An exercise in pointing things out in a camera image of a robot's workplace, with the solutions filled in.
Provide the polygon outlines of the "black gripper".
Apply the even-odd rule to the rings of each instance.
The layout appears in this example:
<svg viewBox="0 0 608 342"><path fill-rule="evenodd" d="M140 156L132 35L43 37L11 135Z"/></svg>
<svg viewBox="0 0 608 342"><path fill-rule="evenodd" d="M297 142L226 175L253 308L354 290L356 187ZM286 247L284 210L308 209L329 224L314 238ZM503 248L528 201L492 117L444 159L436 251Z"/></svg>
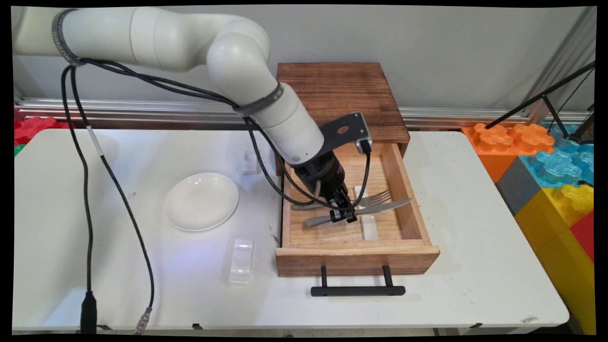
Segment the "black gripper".
<svg viewBox="0 0 608 342"><path fill-rule="evenodd" d="M319 195L328 200L333 208L330 211L332 222L344 219L347 223L358 221L355 214L358 202L352 202L348 195L345 172L334 152L322 154L295 167L294 173L311 193L315 193L317 181L321 182Z"/></svg>

